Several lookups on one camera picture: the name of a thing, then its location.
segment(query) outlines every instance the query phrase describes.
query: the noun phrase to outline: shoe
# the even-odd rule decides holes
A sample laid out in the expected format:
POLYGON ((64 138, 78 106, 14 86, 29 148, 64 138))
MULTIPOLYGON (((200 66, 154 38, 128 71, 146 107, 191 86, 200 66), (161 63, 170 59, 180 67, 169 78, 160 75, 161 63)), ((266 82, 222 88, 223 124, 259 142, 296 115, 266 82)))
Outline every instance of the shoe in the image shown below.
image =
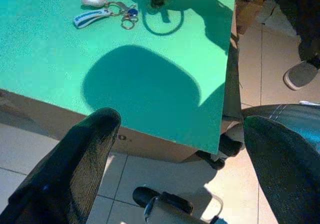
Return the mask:
POLYGON ((309 84, 317 75, 318 69, 308 61, 290 68, 283 76, 288 88, 297 91, 309 84))

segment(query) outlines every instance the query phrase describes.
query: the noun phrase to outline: green table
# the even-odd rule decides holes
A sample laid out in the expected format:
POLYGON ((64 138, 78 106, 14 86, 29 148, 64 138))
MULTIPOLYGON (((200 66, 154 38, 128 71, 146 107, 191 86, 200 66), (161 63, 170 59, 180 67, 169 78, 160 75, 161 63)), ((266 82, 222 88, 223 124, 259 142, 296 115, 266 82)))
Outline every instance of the green table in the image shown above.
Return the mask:
POLYGON ((0 0, 0 89, 216 153, 234 0, 109 1, 138 5, 134 29, 76 29, 81 0, 0 0))

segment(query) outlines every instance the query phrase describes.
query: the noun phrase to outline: white tile floor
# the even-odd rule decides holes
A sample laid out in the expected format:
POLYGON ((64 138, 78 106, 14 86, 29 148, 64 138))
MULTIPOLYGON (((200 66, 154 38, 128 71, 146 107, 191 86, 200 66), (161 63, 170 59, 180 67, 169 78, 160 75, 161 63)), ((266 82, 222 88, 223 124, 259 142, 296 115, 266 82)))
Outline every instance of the white tile floor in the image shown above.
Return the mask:
MULTIPOLYGON (((298 42, 255 23, 240 38, 240 90, 242 108, 320 101, 320 75, 300 91, 291 91, 282 81, 285 71, 297 64, 298 42)), ((33 122, 0 112, 0 212, 8 197, 35 164, 57 141, 44 136, 33 122)), ((87 223, 143 224, 143 209, 136 206, 133 190, 148 186, 193 202, 194 215, 212 218, 223 200, 218 224, 276 224, 277 221, 258 184, 246 150, 228 158, 216 172, 204 161, 173 164, 111 153, 98 196, 87 223)))

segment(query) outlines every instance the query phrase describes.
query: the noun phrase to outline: blue charm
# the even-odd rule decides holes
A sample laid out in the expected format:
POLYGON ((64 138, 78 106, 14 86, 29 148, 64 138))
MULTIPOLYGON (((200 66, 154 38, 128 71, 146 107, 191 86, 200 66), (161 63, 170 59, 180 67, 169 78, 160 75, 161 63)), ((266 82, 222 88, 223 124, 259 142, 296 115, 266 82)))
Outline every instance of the blue charm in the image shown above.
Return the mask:
POLYGON ((129 14, 129 17, 131 17, 131 18, 138 16, 138 10, 134 9, 134 8, 128 10, 127 13, 129 14))

